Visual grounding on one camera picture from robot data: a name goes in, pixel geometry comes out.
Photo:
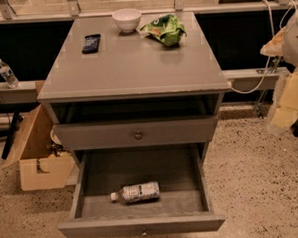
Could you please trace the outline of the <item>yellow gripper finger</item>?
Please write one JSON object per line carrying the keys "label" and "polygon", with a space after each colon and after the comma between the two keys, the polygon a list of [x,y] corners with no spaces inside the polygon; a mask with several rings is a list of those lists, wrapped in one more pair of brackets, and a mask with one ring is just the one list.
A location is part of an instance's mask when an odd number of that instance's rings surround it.
{"label": "yellow gripper finger", "polygon": [[285,28],[281,28],[273,38],[261,47],[260,53],[264,56],[282,56],[283,55],[283,38],[285,35]]}
{"label": "yellow gripper finger", "polygon": [[272,134],[287,132],[298,119],[298,67],[289,76],[281,75],[275,87],[267,118]]}

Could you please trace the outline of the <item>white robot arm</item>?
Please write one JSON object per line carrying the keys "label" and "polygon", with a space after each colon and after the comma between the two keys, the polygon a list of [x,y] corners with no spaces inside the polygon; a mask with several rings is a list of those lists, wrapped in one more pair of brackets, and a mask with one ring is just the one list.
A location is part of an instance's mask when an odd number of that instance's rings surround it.
{"label": "white robot arm", "polygon": [[297,11],[268,43],[261,47],[264,56],[280,56],[295,70],[276,82],[273,106],[269,113],[268,130],[274,133],[288,131],[298,119],[298,8]]}

